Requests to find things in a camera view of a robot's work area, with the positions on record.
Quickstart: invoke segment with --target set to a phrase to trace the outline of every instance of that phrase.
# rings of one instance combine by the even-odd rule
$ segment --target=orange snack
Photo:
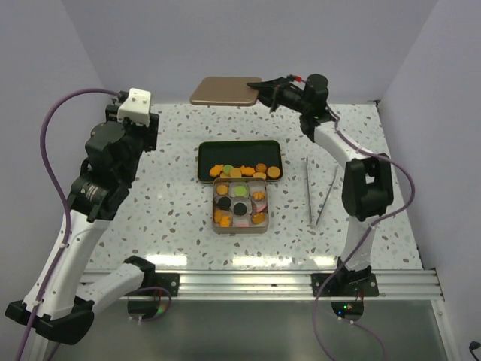
[[[265,193],[264,193],[264,192],[254,192],[254,193],[253,193],[253,198],[254,198],[256,201],[263,200],[263,199],[265,198]]]
[[[265,173],[265,171],[267,170],[268,167],[266,167],[263,163],[259,163],[258,165],[256,165],[256,171],[258,171],[259,173]]]
[[[222,171],[222,166],[221,165],[215,165],[212,167],[212,169],[209,171],[209,175],[212,178],[219,177],[220,173]]]
[[[269,167],[268,176],[269,178],[277,179],[280,177],[280,169],[278,169],[278,167]]]
[[[245,175],[247,177],[252,177],[256,173],[256,170],[254,168],[244,166],[240,167],[240,171],[242,171],[242,175]]]
[[[241,178],[242,177],[242,172],[239,168],[233,168],[231,169],[231,172],[229,173],[231,178]]]
[[[219,223],[221,219],[222,219],[222,211],[220,209],[216,209],[216,211],[213,212],[213,221],[215,223]]]
[[[230,216],[222,216],[219,225],[221,227],[230,227],[231,226],[231,218]]]
[[[228,192],[228,187],[225,184],[220,184],[217,186],[216,191],[220,196],[225,196]]]
[[[265,213],[257,213],[253,215],[253,223],[261,224],[265,220]]]
[[[254,173],[253,174],[253,178],[262,178],[262,179],[265,179],[267,176],[265,175],[265,173],[261,173],[261,172],[257,172],[257,173]]]

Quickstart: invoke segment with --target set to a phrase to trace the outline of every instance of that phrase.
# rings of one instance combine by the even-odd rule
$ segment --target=speckled tabletop
[[[375,105],[333,105],[342,128],[364,147],[386,152]],[[130,196],[92,254],[88,269],[114,269],[135,254],[159,269],[302,270],[333,269],[346,240],[347,215],[337,173],[319,225],[311,228],[306,158],[314,211],[324,202],[336,162],[299,129],[298,115],[268,109],[154,105],[159,113],[157,151],[144,154]],[[268,185],[270,225],[263,235],[217,235],[211,225],[211,185],[197,180],[198,146],[203,141],[275,139],[284,175]],[[395,201],[402,203],[397,178]],[[377,227],[373,269],[421,269],[406,213]]]

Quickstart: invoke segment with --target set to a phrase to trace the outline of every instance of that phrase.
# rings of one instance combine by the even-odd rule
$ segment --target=white wall
[[[101,86],[60,0],[7,0],[0,11],[0,309],[22,299],[56,239],[62,207],[42,168],[39,132],[58,98]],[[76,178],[89,130],[103,120],[105,96],[71,100],[47,139],[66,190]],[[24,326],[0,317],[2,359],[14,359]]]
[[[106,86],[185,102],[211,75],[319,72],[331,100],[380,99],[436,0],[63,0]]]
[[[391,152],[416,181],[410,220],[465,359],[481,341],[480,14],[478,0],[439,0],[380,104]]]

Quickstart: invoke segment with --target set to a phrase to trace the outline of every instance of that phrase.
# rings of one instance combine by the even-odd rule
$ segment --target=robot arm
[[[346,259],[358,245],[371,221],[384,214],[392,203],[391,166],[388,162],[361,155],[356,150],[372,152],[349,138],[355,145],[353,149],[338,135],[335,118],[327,105],[328,81],[325,77],[312,74],[305,82],[304,89],[293,85],[294,80],[302,81],[301,78],[290,75],[286,78],[247,85],[259,91],[259,101],[270,107],[271,111],[275,111],[279,105],[284,105],[301,113],[302,132],[312,142],[326,149],[344,168],[342,200],[349,215],[349,227],[346,245],[338,260],[340,265],[342,259]],[[374,231],[344,265],[341,272],[338,272],[337,285],[334,285],[338,290],[347,284],[367,280],[370,277],[373,239]]]
[[[65,217],[59,236],[37,282],[22,301],[9,304],[5,314],[26,325],[34,307],[36,332],[48,340],[75,344],[88,332],[95,314],[140,287],[152,286],[155,266],[133,256],[113,273],[89,286],[78,286],[100,237],[129,194],[143,152],[156,149],[159,116],[150,113],[150,93],[130,89],[119,103],[108,105],[106,122],[96,126],[86,143],[87,158],[71,185],[71,235],[64,245]],[[59,259],[59,248],[63,247]],[[37,302],[47,270],[56,267]]]

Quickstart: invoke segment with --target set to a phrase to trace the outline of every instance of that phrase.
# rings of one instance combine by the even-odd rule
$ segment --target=round candy
[[[230,175],[231,173],[231,170],[233,169],[234,167],[232,165],[224,165],[224,168],[222,169],[222,171],[224,173],[226,173],[227,175]]]
[[[257,172],[257,173],[254,173],[253,175],[253,178],[262,178],[262,179],[265,179],[266,178],[266,175],[264,173],[261,173],[261,172]]]
[[[280,169],[278,169],[278,167],[269,167],[268,176],[269,178],[277,179],[280,177]]]
[[[239,168],[233,168],[231,169],[231,171],[229,172],[229,175],[231,176],[231,178],[241,178],[242,177],[242,172]]]
[[[227,211],[231,207],[232,201],[229,197],[222,197],[217,201],[217,204],[219,205],[220,209]]]
[[[247,213],[247,206],[244,203],[237,203],[234,206],[234,213],[238,216],[243,216]]]
[[[245,186],[237,186],[234,188],[234,194],[237,197],[245,197],[247,194],[247,188]]]
[[[265,220],[265,214],[264,213],[257,213],[253,215],[253,223],[254,224],[261,224]]]
[[[258,165],[256,165],[256,171],[258,171],[259,173],[265,173],[265,171],[267,170],[268,167],[266,167],[263,163],[259,163]]]
[[[216,188],[217,194],[220,196],[225,196],[228,192],[228,187],[225,184],[219,184]]]
[[[221,219],[222,219],[222,211],[220,209],[216,209],[216,211],[213,212],[213,221],[215,223],[218,223],[220,222]]]

